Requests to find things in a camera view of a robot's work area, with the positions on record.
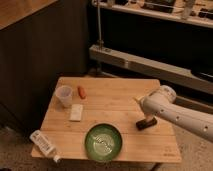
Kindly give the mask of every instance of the table leg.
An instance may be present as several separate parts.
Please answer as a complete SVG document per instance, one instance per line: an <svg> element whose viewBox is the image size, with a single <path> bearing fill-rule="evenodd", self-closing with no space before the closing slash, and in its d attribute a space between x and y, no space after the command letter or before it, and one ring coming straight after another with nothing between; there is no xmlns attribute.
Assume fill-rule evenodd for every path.
<svg viewBox="0 0 213 171"><path fill-rule="evenodd" d="M155 163L154 166L151 168L150 171L156 171L157 169L160 168L161 165L162 165L162 163Z"/></svg>

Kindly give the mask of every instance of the white block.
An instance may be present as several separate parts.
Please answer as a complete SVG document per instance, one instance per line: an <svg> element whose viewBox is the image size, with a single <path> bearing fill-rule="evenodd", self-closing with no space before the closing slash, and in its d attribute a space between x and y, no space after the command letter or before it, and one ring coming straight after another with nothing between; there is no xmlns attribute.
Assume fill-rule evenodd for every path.
<svg viewBox="0 0 213 171"><path fill-rule="evenodd" d="M81 121L83 112L82 104L73 104L70 111L70 121Z"/></svg>

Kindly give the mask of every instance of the bamboo table top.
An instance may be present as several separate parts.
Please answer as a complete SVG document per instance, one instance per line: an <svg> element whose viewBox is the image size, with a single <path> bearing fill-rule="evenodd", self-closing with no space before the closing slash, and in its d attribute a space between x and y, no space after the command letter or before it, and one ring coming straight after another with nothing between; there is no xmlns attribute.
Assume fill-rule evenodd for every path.
<svg viewBox="0 0 213 171"><path fill-rule="evenodd" d="M70 109L62 107L53 95L41 126L48 138L56 145L58 154L65 159L87 159L84 139L94 125L108 123L121 133L123 146L116 161L132 162L181 162L172 125L157 118L158 124L138 131L135 123L144 118L133 97L147 95L160 86L156 79L79 78L61 77L57 83L70 85L73 104L83 104L81 122L69 121ZM81 99L77 86L87 94ZM43 157L34 147L31 155Z"/></svg>

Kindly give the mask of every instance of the dark wall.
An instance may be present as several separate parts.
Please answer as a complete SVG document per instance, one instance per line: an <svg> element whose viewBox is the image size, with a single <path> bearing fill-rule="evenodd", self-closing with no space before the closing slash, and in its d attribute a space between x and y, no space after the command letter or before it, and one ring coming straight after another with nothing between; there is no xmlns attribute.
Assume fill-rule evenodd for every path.
<svg viewBox="0 0 213 171"><path fill-rule="evenodd" d="M57 1L0 30L0 123L39 128L58 77L87 71L87 2Z"/></svg>

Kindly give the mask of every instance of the bottle cap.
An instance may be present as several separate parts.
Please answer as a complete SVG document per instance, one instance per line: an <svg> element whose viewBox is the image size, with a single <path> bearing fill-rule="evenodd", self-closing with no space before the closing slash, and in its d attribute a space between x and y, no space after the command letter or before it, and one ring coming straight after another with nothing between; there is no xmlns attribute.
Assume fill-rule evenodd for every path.
<svg viewBox="0 0 213 171"><path fill-rule="evenodd" d="M54 160L56 163L59 163L60 160L61 160L61 156L55 155L55 156L53 157L53 160Z"/></svg>

